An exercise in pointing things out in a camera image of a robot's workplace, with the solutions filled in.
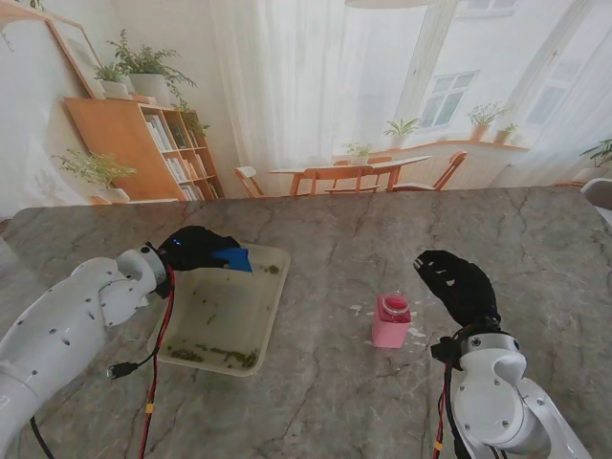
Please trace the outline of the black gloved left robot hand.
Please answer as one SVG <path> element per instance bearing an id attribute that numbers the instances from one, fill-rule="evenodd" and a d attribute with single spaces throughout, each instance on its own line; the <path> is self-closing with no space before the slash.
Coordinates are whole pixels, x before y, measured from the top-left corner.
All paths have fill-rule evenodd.
<path id="1" fill-rule="evenodd" d="M 223 268 L 227 261 L 214 256 L 219 251 L 240 249 L 230 236 L 219 235 L 201 226 L 187 226 L 171 234 L 158 248 L 163 262 L 174 271 Z"/>

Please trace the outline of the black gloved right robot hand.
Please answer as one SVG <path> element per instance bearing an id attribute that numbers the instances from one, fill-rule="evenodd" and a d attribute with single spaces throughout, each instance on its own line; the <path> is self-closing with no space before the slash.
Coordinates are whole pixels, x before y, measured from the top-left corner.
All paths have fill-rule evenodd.
<path id="1" fill-rule="evenodd" d="M 466 327 L 485 319 L 501 322 L 487 275 L 449 251 L 423 251 L 413 262 L 417 274 L 442 301 L 450 316 Z"/>

